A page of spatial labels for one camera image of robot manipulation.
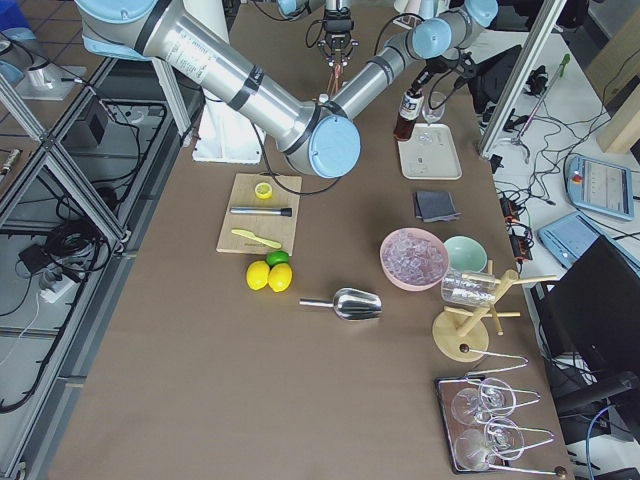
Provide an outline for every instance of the bottle label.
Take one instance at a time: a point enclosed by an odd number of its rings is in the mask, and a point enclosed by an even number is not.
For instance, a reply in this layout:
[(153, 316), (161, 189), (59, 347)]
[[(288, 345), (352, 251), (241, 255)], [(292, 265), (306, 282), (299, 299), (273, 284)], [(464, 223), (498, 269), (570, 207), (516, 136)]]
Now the bottle label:
[(408, 95), (402, 97), (402, 105), (400, 106), (400, 116), (405, 120), (415, 120), (420, 115), (422, 102), (424, 97), (411, 98)]

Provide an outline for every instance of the white tray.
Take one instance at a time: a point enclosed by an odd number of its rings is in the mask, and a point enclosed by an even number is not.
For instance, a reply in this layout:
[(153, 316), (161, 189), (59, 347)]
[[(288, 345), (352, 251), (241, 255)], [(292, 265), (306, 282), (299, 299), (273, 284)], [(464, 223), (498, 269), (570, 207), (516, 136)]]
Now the white tray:
[(457, 180), (460, 160), (446, 125), (416, 123), (413, 135), (398, 142), (402, 175), (411, 180)]

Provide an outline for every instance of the mint green bowl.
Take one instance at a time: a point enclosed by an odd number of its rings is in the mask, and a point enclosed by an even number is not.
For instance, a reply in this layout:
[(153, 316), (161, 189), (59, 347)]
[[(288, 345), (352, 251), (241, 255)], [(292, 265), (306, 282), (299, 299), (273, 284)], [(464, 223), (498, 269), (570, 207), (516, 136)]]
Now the mint green bowl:
[(487, 266), (487, 252), (469, 237), (451, 237), (444, 242), (449, 254), (449, 266), (454, 270), (481, 272)]

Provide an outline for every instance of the blue cable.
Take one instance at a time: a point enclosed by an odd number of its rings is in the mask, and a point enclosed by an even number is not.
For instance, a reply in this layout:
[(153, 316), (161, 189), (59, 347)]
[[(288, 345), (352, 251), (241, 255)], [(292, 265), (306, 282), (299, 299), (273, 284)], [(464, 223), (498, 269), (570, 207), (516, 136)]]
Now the blue cable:
[(615, 405), (608, 405), (596, 413), (596, 416), (591, 419), (591, 423), (589, 423), (589, 428), (587, 429), (587, 438), (585, 440), (587, 447), (587, 468), (589, 469), (589, 478), (590, 480), (594, 480), (595, 477), (593, 475), (593, 467), (591, 466), (591, 452), (589, 450), (589, 439), (591, 438), (591, 430), (593, 430), (593, 426), (596, 421), (609, 409), (615, 407)]

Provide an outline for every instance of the metal ice scoop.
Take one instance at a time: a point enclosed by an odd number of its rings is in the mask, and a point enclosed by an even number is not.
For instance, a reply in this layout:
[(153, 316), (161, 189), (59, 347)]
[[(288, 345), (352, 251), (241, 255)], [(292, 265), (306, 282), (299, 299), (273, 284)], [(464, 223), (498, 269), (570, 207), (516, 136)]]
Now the metal ice scoop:
[(301, 298), (300, 305), (333, 307), (336, 315), (349, 321), (374, 320), (382, 311), (382, 301), (378, 295), (355, 288), (341, 288), (333, 296), (333, 302)]

